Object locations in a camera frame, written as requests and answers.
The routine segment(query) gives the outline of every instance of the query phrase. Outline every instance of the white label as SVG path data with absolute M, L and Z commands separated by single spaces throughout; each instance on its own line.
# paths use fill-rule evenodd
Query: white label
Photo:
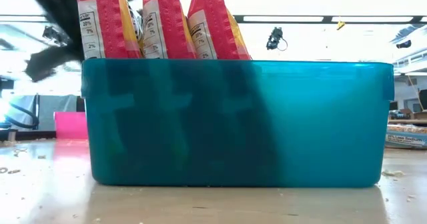
M 217 59 L 211 34 L 207 28 L 205 11 L 201 10 L 194 13 L 188 19 L 188 23 L 197 57 L 199 59 Z
M 148 1 L 142 9 L 143 17 L 143 53 L 147 59 L 167 58 L 165 36 L 161 28 L 159 2 Z
M 85 59 L 105 58 L 96 0 L 79 1 L 79 18 Z
M 414 147 L 422 147 L 426 144 L 425 141 L 416 137 L 404 137 L 401 135 L 386 135 L 386 141 L 397 144 L 410 145 Z

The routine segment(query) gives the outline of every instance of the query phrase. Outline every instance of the snack bag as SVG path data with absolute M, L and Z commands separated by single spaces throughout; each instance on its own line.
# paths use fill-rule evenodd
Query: snack bag
M 251 59 L 224 0 L 191 0 L 189 30 L 201 59 Z
M 141 58 L 127 0 L 77 0 L 85 59 Z
M 143 0 L 142 13 L 145 58 L 195 58 L 179 0 Z

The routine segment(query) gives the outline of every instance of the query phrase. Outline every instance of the blue plastic container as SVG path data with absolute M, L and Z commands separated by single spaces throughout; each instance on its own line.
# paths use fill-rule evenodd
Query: blue plastic container
M 369 187 L 385 63 L 90 59 L 93 177 L 107 185 Z

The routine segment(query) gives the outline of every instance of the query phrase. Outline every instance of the nutrition label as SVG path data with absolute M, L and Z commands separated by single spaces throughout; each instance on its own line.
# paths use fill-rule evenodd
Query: nutrition label
M 161 28 L 159 4 L 151 0 L 143 8 L 143 54 L 145 58 L 167 58 L 165 37 Z
M 189 18 L 189 26 L 197 57 L 200 59 L 217 59 L 211 35 L 207 28 L 205 12 L 202 10 L 194 13 Z
M 85 59 L 105 57 L 96 0 L 80 1 L 79 13 Z

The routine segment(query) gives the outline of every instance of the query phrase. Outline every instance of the wall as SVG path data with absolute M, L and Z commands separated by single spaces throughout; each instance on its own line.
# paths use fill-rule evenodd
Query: wall
M 412 82 L 414 79 L 417 81 L 417 85 L 414 85 L 417 90 L 427 89 L 427 76 L 411 77 Z M 398 102 L 399 109 L 404 108 L 404 100 L 417 98 L 414 88 L 408 85 L 407 77 L 399 77 L 399 79 L 395 81 L 394 94 L 394 100 Z

